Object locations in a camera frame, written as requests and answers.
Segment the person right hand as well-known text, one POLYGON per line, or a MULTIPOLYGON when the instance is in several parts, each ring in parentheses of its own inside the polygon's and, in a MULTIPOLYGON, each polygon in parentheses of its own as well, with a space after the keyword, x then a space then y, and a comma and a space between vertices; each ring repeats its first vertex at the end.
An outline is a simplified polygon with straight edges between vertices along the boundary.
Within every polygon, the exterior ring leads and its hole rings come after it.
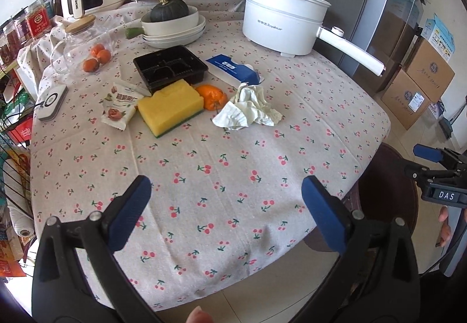
POLYGON ((452 236, 452 231, 448 223, 449 211, 447 206, 442 206, 438 215, 438 221, 442 224, 439 233, 439 239, 436 243, 437 247, 444 247, 452 236))

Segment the person left hand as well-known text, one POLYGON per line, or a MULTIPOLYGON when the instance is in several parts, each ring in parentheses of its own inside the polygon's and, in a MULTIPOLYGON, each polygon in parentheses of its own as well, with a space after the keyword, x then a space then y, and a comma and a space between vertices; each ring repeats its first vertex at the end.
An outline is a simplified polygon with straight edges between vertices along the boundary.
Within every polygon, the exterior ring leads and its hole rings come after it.
POLYGON ((213 323, 213 317, 204 311, 200 306, 197 306, 189 313, 186 323, 213 323))

